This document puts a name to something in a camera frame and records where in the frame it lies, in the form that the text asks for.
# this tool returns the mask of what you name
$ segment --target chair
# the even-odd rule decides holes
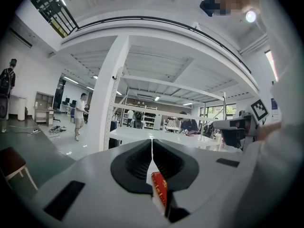
[[[75,123],[75,117],[74,117],[74,114],[75,114],[75,109],[72,108],[71,110],[71,121],[72,121],[72,118],[74,118],[74,123]]]
[[[35,185],[29,171],[26,167],[25,160],[12,148],[6,148],[0,151],[0,168],[3,172],[5,180],[8,181],[13,176],[20,174],[23,177],[22,170],[25,169],[26,174],[28,175],[29,180],[33,184],[34,188],[38,190]]]

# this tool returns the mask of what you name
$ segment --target black backpack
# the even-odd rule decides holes
[[[10,84],[11,84],[11,80],[12,80],[14,74],[15,74],[14,71],[10,72],[8,68],[6,68],[4,70],[4,72],[0,78],[0,94],[1,95],[8,96],[10,94]]]

